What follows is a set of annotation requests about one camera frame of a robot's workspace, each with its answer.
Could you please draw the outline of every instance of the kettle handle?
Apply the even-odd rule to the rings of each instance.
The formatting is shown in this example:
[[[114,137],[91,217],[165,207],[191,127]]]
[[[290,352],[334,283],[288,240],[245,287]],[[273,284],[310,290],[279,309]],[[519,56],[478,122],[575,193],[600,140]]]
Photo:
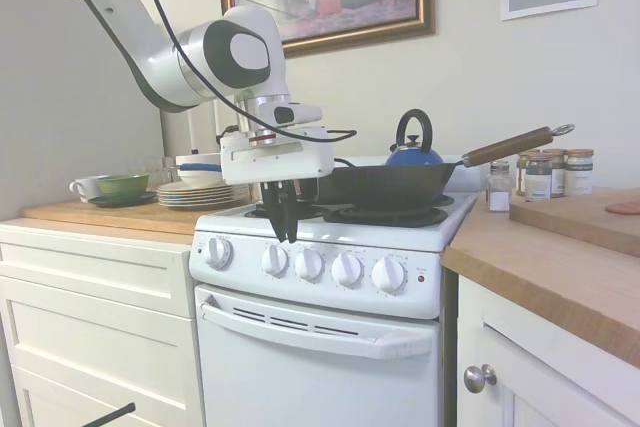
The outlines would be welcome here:
[[[406,142],[404,138],[407,132],[407,125],[411,119],[416,119],[422,127],[422,146],[420,147],[420,151],[424,153],[431,152],[433,127],[431,126],[429,116],[420,109],[411,109],[402,116],[398,124],[398,130],[396,131],[396,145],[398,147],[405,145]]]

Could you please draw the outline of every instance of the stack of plates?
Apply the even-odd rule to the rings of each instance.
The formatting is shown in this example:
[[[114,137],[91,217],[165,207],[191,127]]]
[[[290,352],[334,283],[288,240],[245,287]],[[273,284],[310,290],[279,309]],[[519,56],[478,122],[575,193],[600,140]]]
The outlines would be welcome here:
[[[233,202],[249,201],[248,185],[220,184],[215,187],[194,189],[185,182],[174,182],[158,187],[158,203],[166,207],[188,210],[212,209]]]

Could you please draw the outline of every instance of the cabinet door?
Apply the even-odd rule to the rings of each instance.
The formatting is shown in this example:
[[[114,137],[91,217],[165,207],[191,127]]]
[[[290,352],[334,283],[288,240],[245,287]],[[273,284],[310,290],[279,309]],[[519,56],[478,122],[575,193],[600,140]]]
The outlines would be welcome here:
[[[23,427],[80,427],[124,407],[106,404],[20,367],[13,367],[13,376]],[[145,422],[133,412],[108,425],[152,427],[157,424]]]
[[[490,327],[476,335],[475,363],[490,365],[497,383],[472,394],[463,385],[464,371],[459,372],[458,408],[467,409],[460,427],[635,425]],[[459,342],[464,341],[463,331]]]
[[[135,402],[163,427],[203,425],[194,320],[6,277],[0,298],[14,367],[109,406]]]

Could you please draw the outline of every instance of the cabinet knob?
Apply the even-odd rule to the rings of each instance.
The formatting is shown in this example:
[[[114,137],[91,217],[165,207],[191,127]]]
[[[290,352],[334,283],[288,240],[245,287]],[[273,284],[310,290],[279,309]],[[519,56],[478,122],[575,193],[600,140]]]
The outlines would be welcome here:
[[[484,385],[496,385],[498,378],[496,372],[488,364],[484,364],[482,368],[472,365],[464,371],[464,386],[472,394],[479,394],[484,390]]]

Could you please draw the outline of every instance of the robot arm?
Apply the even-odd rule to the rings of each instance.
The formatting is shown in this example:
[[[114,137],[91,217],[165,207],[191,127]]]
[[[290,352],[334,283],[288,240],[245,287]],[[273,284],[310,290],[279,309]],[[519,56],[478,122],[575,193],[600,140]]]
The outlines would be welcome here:
[[[84,1],[151,103],[168,112],[182,112],[213,98],[140,0]],[[222,20],[184,32],[180,43],[198,70],[224,95],[248,88],[257,97],[289,95],[278,29],[262,9],[231,9]]]
[[[214,89],[222,96],[235,95],[236,106],[221,99],[245,114],[238,116],[240,132],[221,141],[222,175],[229,185],[260,183],[277,237],[295,242],[293,181],[329,175],[334,167],[330,142],[341,139],[328,139],[322,127],[292,128],[321,120],[322,112],[291,102],[282,42],[271,15],[258,7],[234,7],[221,20],[169,41],[140,0],[84,1],[158,108],[183,112],[213,98]]]

